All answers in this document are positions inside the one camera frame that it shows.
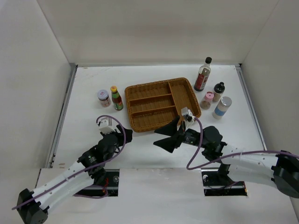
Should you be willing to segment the green red chili sauce bottle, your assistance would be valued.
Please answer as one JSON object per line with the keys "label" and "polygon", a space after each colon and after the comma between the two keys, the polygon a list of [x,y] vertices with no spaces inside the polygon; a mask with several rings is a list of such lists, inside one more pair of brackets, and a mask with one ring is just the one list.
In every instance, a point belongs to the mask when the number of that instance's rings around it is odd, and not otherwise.
{"label": "green red chili sauce bottle", "polygon": [[111,86],[110,88],[111,94],[112,94],[112,102],[114,104],[114,108],[118,111],[123,109],[123,102],[121,99],[121,96],[118,92],[118,89],[116,86]]}

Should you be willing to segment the white lid red jar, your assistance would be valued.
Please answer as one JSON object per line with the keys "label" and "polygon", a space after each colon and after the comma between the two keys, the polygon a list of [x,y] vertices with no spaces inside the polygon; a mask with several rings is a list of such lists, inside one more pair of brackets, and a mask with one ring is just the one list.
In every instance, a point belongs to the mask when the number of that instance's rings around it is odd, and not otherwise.
{"label": "white lid red jar", "polygon": [[97,97],[103,107],[108,107],[111,105],[111,100],[108,91],[99,90],[97,93]]}

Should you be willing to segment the pink cap spice jar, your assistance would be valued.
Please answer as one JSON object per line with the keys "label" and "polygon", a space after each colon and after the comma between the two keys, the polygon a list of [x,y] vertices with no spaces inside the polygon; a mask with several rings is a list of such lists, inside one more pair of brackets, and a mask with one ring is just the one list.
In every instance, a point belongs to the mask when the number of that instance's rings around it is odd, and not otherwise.
{"label": "pink cap spice jar", "polygon": [[204,95],[203,99],[201,100],[201,102],[199,104],[200,107],[204,110],[209,109],[212,104],[213,98],[214,98],[214,94],[212,92],[208,91]]}

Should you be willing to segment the silver cap blue-label jar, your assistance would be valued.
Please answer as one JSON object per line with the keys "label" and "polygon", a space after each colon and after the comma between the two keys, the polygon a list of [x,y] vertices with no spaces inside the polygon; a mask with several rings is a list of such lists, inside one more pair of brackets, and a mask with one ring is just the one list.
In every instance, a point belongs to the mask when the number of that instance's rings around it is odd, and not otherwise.
{"label": "silver cap blue-label jar", "polygon": [[232,99],[230,97],[226,97],[226,96],[222,97],[213,111],[212,114],[213,117],[215,119],[221,119],[231,105],[232,105]]}

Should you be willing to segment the black cap spice bottle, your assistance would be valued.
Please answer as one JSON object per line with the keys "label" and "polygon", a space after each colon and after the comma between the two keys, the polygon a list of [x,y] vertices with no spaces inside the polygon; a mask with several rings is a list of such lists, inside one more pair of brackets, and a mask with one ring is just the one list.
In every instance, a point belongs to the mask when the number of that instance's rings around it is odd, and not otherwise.
{"label": "black cap spice bottle", "polygon": [[224,93],[224,91],[225,91],[224,83],[223,82],[217,83],[214,86],[214,89],[213,89],[213,94],[214,94],[213,102],[218,102],[221,99],[222,94]]}

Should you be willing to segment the tall dark sauce bottle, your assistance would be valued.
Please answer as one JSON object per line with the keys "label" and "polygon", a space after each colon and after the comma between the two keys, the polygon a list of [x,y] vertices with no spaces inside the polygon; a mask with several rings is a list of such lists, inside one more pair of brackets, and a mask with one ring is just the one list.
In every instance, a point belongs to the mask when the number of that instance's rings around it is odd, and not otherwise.
{"label": "tall dark sauce bottle", "polygon": [[212,62],[211,57],[205,59],[205,63],[199,68],[198,76],[194,84],[196,91],[203,91],[207,83],[208,77],[211,73],[210,64]]}

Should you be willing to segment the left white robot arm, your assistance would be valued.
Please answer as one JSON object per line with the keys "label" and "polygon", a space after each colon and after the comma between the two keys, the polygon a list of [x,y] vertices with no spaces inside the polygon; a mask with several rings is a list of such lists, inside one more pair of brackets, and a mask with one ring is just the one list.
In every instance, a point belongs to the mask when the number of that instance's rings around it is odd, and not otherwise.
{"label": "left white robot arm", "polygon": [[103,133],[98,144],[84,152],[62,174],[34,190],[24,189],[19,193],[15,210],[25,224],[43,224],[64,199],[79,196],[79,191],[86,187],[100,187],[98,199],[108,195],[109,179],[104,166],[132,141],[133,134],[121,125],[116,127]]}

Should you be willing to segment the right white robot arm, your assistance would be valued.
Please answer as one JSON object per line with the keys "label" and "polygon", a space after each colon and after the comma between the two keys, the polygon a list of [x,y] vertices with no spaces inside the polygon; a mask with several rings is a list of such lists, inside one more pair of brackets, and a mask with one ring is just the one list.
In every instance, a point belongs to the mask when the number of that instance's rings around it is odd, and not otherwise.
{"label": "right white robot arm", "polygon": [[214,126],[200,128],[197,132],[182,121],[178,125],[176,117],[169,124],[155,130],[165,135],[164,139],[154,142],[169,153],[182,143],[196,146],[187,170],[202,168],[219,163],[217,180],[221,184],[233,182],[253,182],[276,188],[281,193],[299,197],[299,157],[290,152],[281,151],[245,151],[222,141],[223,136]]}

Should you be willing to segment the brown wicker divided tray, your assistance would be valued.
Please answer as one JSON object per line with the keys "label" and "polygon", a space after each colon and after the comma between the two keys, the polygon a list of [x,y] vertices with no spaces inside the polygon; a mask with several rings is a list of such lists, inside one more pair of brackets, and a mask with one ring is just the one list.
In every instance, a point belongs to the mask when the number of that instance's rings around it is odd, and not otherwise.
{"label": "brown wicker divided tray", "polygon": [[137,132],[156,130],[177,116],[181,110],[191,110],[197,118],[201,109],[190,82],[185,77],[128,86],[125,89],[128,118]]}

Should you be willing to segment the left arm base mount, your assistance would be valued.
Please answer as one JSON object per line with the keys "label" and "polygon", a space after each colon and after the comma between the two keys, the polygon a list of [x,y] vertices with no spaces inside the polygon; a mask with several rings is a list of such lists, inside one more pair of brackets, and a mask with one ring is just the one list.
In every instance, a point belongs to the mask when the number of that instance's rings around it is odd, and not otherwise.
{"label": "left arm base mount", "polygon": [[107,197],[118,196],[118,187],[120,182],[120,170],[119,169],[107,169],[103,178],[94,181],[94,184],[88,186],[75,196],[82,196],[88,198],[101,198],[105,195]]}

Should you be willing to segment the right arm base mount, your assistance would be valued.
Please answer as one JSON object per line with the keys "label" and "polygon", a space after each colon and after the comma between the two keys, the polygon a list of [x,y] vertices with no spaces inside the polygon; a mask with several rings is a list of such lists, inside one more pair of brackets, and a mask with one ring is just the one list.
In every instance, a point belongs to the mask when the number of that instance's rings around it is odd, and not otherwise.
{"label": "right arm base mount", "polygon": [[220,178],[217,168],[201,169],[205,196],[247,196],[244,182]]}

